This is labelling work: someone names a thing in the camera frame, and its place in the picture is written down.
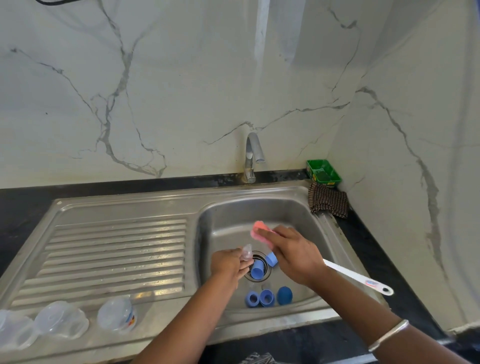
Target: green plastic tray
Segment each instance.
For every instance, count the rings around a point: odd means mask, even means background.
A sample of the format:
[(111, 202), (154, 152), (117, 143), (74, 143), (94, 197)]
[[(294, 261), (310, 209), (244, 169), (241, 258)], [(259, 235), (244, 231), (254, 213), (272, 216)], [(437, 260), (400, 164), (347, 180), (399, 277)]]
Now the green plastic tray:
[(307, 160), (307, 173), (312, 180), (328, 187), (335, 187), (342, 182), (341, 177), (326, 159)]

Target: blue silicone cap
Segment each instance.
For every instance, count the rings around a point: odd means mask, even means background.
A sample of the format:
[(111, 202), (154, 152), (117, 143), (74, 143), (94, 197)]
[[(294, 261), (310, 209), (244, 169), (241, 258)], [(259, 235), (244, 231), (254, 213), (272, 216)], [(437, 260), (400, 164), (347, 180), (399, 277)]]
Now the blue silicone cap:
[(279, 305), (292, 303), (293, 293), (292, 290), (288, 287), (280, 287), (278, 293), (276, 294), (276, 300)]
[(275, 295), (271, 290), (263, 290), (260, 292), (260, 304), (263, 307), (271, 307), (275, 304)]
[(260, 302), (260, 297), (258, 296), (258, 293), (255, 291), (250, 291), (245, 296), (245, 303), (247, 304), (248, 307), (258, 306), (259, 302)]
[(260, 259), (255, 259), (250, 275), (253, 279), (262, 279), (264, 277), (265, 264)]
[(276, 264), (278, 263), (278, 259), (276, 258), (275, 254), (273, 254), (273, 252), (267, 255), (265, 257), (265, 260), (267, 261), (267, 264), (271, 267), (275, 267)]

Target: white brush handle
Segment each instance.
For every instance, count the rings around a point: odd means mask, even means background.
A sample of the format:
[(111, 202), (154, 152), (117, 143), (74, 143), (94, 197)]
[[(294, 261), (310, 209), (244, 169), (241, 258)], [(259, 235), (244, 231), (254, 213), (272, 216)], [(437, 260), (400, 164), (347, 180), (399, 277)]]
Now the white brush handle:
[(377, 292), (384, 294), (385, 296), (391, 296), (394, 293), (391, 287), (387, 286), (386, 284), (380, 283), (377, 280), (363, 276), (357, 272), (354, 272), (353, 270), (343, 268), (342, 266), (332, 263), (329, 260), (324, 259), (324, 262), (330, 268), (335, 269), (336, 271), (343, 273), (350, 278), (353, 278), (354, 280), (360, 282), (361, 284), (364, 284), (365, 286), (370, 287), (373, 290), (376, 290)]

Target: black countertop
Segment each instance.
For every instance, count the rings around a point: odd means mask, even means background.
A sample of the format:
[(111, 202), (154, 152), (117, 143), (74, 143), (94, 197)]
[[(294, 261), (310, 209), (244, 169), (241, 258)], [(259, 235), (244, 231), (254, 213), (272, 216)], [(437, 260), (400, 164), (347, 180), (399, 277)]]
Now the black countertop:
[[(256, 183), (303, 180), (305, 170), (257, 172)], [(99, 182), (0, 190), (0, 274), (57, 198), (82, 197), (242, 184), (239, 174)], [(385, 296), (393, 312), (436, 340), (447, 336), (354, 211), (337, 222), (369, 275), (395, 291)], [(368, 353), (360, 338), (335, 320), (206, 347), (200, 363), (239, 363), (252, 352), (270, 352), (286, 363), (330, 363)]]

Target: white marble backsplash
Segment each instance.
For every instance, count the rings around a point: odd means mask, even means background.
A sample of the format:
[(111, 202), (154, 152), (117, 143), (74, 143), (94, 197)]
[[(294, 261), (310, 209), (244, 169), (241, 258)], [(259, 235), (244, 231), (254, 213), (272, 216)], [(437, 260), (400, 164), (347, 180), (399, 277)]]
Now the white marble backsplash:
[(326, 157), (384, 0), (0, 3), (0, 188)]
[(480, 325), (473, 0), (395, 0), (329, 152), (360, 218), (446, 330)]

